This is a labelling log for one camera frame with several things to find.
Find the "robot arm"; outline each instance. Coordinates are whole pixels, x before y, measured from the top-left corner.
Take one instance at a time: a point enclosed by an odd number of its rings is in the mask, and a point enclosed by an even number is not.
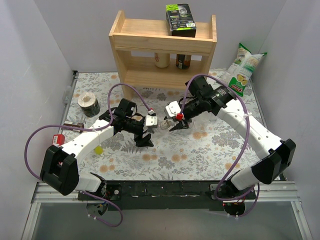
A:
[[[45,153],[40,178],[62,195],[66,196],[74,190],[88,191],[97,196],[104,196],[106,181],[93,173],[78,172],[77,162],[93,151],[101,142],[115,134],[126,131],[134,134],[137,147],[153,147],[151,134],[158,126],[158,117],[153,110],[146,116],[134,114],[137,105],[129,100],[122,99],[119,106],[114,108],[112,124],[99,131],[87,131],[61,147],[50,146]],[[98,129],[111,121],[108,111],[99,116],[99,119],[90,127]]]
[[[169,131],[186,129],[192,118],[209,112],[228,123],[244,138],[247,128],[245,118],[250,120],[248,143],[260,161],[232,175],[221,186],[221,195],[232,198],[256,183],[270,184],[291,164],[296,144],[291,139],[283,141],[253,116],[245,116],[241,103],[226,87],[213,89],[204,77],[198,77],[191,83],[189,91],[193,99],[184,106],[183,118],[178,114],[181,111],[178,102],[171,102],[165,108],[167,120],[161,124],[163,128],[171,127]]]

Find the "small yellow toy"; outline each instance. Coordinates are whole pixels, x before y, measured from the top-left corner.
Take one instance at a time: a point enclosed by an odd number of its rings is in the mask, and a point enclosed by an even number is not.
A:
[[[104,152],[104,149],[99,145],[94,149],[94,152],[98,155],[101,155]]]

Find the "green product box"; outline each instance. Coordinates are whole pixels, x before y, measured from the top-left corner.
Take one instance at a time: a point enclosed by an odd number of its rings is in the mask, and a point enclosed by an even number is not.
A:
[[[166,21],[171,36],[189,38],[196,36],[197,27],[189,4],[169,4],[165,8]]]

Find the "chip bag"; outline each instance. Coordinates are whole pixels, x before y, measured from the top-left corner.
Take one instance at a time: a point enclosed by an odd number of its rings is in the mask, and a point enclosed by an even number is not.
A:
[[[246,85],[249,79],[259,64],[260,60],[267,53],[252,55],[251,52],[239,43],[238,54],[232,65],[223,74],[222,80],[229,82],[229,87],[232,88],[239,96],[243,97]]]

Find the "floral mat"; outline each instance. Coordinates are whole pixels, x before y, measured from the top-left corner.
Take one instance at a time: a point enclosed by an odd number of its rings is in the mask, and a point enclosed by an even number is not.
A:
[[[223,71],[210,71],[220,78]],[[80,73],[77,79],[67,121],[84,123],[89,128],[98,116],[107,110],[109,89],[119,83],[116,72]],[[215,81],[208,82],[217,88]],[[137,88],[149,107],[153,108],[160,120],[165,117],[164,108],[172,101],[183,97],[176,89]],[[78,106],[78,97],[84,92],[93,92],[101,106],[100,113],[86,117]],[[123,97],[122,88],[116,87],[111,94],[111,107],[118,106]],[[252,87],[248,85],[243,100],[249,112],[262,122]],[[138,112],[145,115],[147,109],[135,96]],[[63,130],[66,142],[79,133]],[[210,113],[203,113],[194,119],[191,129],[173,132],[155,130],[151,137],[154,147],[136,147],[133,134],[117,133],[101,143],[101,155],[92,151],[78,162],[79,171],[92,172],[106,180],[220,180],[232,165],[243,144],[241,136],[227,123]],[[259,159],[248,145],[234,171],[246,168]]]

